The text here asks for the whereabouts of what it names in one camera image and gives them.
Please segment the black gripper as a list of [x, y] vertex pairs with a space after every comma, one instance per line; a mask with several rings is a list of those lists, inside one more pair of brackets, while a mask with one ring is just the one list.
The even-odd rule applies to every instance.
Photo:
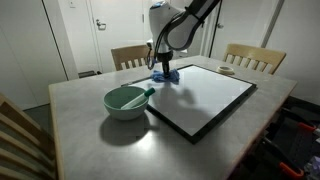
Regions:
[[162, 67], [164, 70], [162, 72], [163, 77], [166, 77], [166, 78], [170, 77], [170, 71], [168, 70], [169, 70], [169, 61], [172, 59], [172, 57], [173, 57], [172, 51], [157, 54], [157, 60], [162, 63]]

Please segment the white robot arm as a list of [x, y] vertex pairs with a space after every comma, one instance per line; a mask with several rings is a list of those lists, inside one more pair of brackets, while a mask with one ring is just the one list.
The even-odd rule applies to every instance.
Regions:
[[149, 48], [154, 56], [148, 59], [149, 69], [153, 68], [156, 61], [161, 62], [163, 77], [169, 78], [169, 61], [173, 52], [185, 50], [191, 45], [197, 29], [220, 1], [193, 0], [184, 9], [176, 8], [166, 0], [153, 3], [149, 8], [152, 33]]

